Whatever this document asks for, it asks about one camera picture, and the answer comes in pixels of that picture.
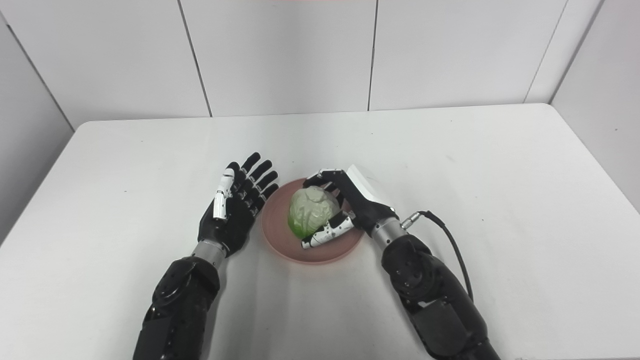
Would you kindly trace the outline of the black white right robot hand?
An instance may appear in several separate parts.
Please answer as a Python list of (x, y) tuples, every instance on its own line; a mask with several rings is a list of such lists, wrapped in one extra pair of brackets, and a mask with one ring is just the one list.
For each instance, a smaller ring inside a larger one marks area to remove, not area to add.
[(375, 188), (370, 171), (352, 164), (347, 170), (325, 168), (302, 183), (304, 189), (328, 185), (337, 192), (337, 199), (345, 201), (349, 211), (339, 210), (313, 234), (301, 240), (303, 249), (322, 246), (352, 229), (364, 230), (372, 235), (388, 219), (398, 220), (395, 210), (381, 191)]

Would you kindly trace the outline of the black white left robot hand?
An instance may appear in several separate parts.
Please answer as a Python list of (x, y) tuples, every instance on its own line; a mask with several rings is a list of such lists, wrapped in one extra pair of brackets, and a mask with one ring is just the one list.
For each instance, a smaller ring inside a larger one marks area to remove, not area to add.
[(243, 164), (231, 162), (222, 172), (210, 205), (199, 221), (198, 242), (222, 246), (226, 256), (239, 251), (279, 185), (278, 172), (269, 159), (254, 152)]

